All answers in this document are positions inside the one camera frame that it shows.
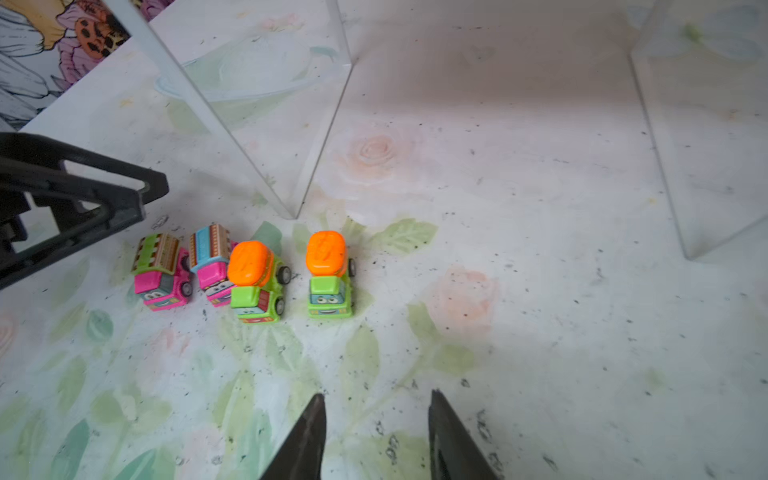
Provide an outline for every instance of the pink truck cab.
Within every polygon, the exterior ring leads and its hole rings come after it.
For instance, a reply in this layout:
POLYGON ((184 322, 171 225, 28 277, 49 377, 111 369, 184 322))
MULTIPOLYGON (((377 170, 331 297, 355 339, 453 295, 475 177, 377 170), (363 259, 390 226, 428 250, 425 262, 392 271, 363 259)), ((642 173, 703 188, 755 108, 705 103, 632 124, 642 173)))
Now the pink truck cab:
POLYGON ((227 279, 227 265, 235 245, 230 241, 230 232, 217 223, 201 228, 190 237, 190 269, 215 307, 232 301, 234 283, 227 279))
POLYGON ((155 233, 141 239, 134 267, 134 291, 152 311, 187 305, 192 296, 189 253, 179 239, 155 233))

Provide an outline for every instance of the toy food truck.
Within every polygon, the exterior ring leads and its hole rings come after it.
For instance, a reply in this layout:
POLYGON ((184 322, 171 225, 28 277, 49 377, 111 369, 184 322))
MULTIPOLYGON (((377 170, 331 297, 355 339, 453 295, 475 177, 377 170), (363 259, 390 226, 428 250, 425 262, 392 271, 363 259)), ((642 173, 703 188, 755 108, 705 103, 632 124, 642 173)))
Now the toy food truck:
POLYGON ((346 242, 341 233, 317 232, 306 246, 306 267, 310 269, 310 318, 332 319, 352 316, 352 281, 355 260, 347 260, 346 242))
POLYGON ((269 247, 256 240, 238 243, 227 276, 235 284, 230 306, 243 323, 280 319, 285 310, 283 285, 291 281, 291 271, 269 247))
POLYGON ((189 253, 167 233, 141 239, 131 273, 134 291, 155 312, 187 305, 192 295, 189 253))
POLYGON ((227 278, 227 264, 232 249, 237 245, 230 241, 230 232, 215 223, 199 229, 190 237, 190 263, 197 275, 200 288, 215 307, 229 304, 235 285, 227 278))

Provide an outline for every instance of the black wheel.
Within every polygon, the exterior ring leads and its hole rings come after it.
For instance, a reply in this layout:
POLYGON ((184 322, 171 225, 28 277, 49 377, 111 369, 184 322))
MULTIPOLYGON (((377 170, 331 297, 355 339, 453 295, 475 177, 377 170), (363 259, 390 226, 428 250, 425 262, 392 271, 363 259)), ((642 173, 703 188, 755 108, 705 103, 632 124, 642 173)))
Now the black wheel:
POLYGON ((189 298, 192 296, 192 284, 189 282, 184 282, 181 284, 181 294, 184 295, 186 298, 189 298))
POLYGON ((283 312, 286 309, 286 301, 283 300, 282 297, 275 300, 275 313, 278 315, 283 315, 283 312))
POLYGON ((280 282, 281 285, 287 285, 290 283, 292 275, 293 274, 290 271, 290 267, 283 265, 277 271, 277 281, 280 282))

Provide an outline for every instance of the white table surface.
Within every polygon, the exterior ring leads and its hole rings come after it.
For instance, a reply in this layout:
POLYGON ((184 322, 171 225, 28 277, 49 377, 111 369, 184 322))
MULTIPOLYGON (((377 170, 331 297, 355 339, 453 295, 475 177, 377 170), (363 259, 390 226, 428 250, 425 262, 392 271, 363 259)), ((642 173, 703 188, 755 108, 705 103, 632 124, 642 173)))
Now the white table surface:
POLYGON ((131 111, 158 95, 132 41, 27 127, 171 192, 0 293, 0 471, 257 478, 319 390, 324 478, 428 478, 439 388, 506 478, 764 478, 764 242, 683 259, 619 6, 341 6, 357 60, 297 221, 207 173, 203 135, 131 111), (141 122, 155 133, 136 141, 141 122), (405 254, 386 228, 409 218, 427 243, 405 254), (240 326, 199 291, 166 313, 134 302, 135 244, 163 219, 235 240, 274 225, 299 274, 283 321, 240 326), (307 320, 304 228, 345 222, 367 295, 353 319, 307 320))

